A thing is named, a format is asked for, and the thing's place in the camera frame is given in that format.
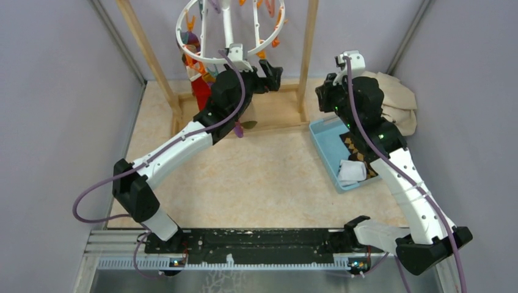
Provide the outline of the white round clip hanger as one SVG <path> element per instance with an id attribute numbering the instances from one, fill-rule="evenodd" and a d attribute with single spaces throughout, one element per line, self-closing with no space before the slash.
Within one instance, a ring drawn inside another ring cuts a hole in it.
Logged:
<path id="1" fill-rule="evenodd" d="M 242 44 L 237 43 L 235 37 L 234 25 L 232 20 L 232 8 L 235 5 L 231 1 L 189 1 L 180 13 L 176 26 L 175 36 L 178 47 L 182 50 L 187 60 L 196 60 L 206 64 L 223 64 L 225 60 L 222 58 L 210 57 L 206 54 L 208 46 L 208 28 L 210 22 L 210 14 L 215 14 L 216 18 L 222 21 L 224 49 L 228 50 L 231 55 L 240 54 L 242 61 L 249 56 L 264 53 L 268 46 L 277 47 L 280 44 L 279 34 L 287 22 L 286 4 L 284 1 L 252 1 L 252 32 L 249 34 L 254 41 L 253 47 L 245 51 Z M 260 16 L 261 7 L 266 7 L 268 15 L 275 20 L 275 25 L 271 33 L 262 37 L 260 35 Z M 199 50 L 192 52 L 188 48 L 188 39 L 195 32 L 195 28 L 199 27 L 197 34 Z"/>

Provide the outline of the wooden hanger stand frame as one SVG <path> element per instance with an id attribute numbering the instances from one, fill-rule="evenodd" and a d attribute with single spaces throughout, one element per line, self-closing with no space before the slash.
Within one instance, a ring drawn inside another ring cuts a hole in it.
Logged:
<path id="1" fill-rule="evenodd" d="M 244 114 L 247 118 L 258 121 L 259 124 L 253 129 L 245 130 L 246 133 L 291 131 L 308 126 L 305 93 L 318 4 L 318 1 L 309 1 L 307 6 L 299 81 L 295 84 L 282 84 L 278 92 L 265 93 L 258 100 L 253 100 Z M 180 127 L 187 124 L 188 117 L 192 116 L 194 109 L 197 108 L 196 98 L 192 93 L 175 93 L 171 89 L 131 3 L 117 1 L 117 6 L 172 110 L 170 133 L 175 135 L 179 132 Z M 209 72 L 208 65 L 210 64 L 196 60 L 187 61 L 189 68 L 193 68 L 201 74 Z"/>

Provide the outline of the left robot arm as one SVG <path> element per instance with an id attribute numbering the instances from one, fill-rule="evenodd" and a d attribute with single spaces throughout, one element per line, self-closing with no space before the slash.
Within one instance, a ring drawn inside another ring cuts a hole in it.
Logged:
<path id="1" fill-rule="evenodd" d="M 279 91 L 283 68 L 273 67 L 265 59 L 259 64 L 263 77 L 256 68 L 235 71 L 226 65 L 212 84 L 205 107 L 179 133 L 133 162 L 121 159 L 114 165 L 114 198 L 136 223 L 157 236 L 169 253 L 182 247 L 183 236 L 161 207 L 154 189 L 182 163 L 231 133 L 255 94 Z"/>

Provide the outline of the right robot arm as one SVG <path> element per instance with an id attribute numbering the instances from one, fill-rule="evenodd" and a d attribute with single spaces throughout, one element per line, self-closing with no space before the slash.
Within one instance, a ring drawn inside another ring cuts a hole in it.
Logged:
<path id="1" fill-rule="evenodd" d="M 351 251 L 372 246 L 397 256 L 403 267 L 420 275 L 473 239 L 466 226 L 455 225 L 433 199 L 418 174 L 398 128 L 382 116 L 384 93 L 375 78 L 359 76 L 335 82 L 329 73 L 315 89 L 319 109 L 334 112 L 363 160 L 383 180 L 408 226 L 399 228 L 358 216 L 345 225 L 344 243 Z"/>

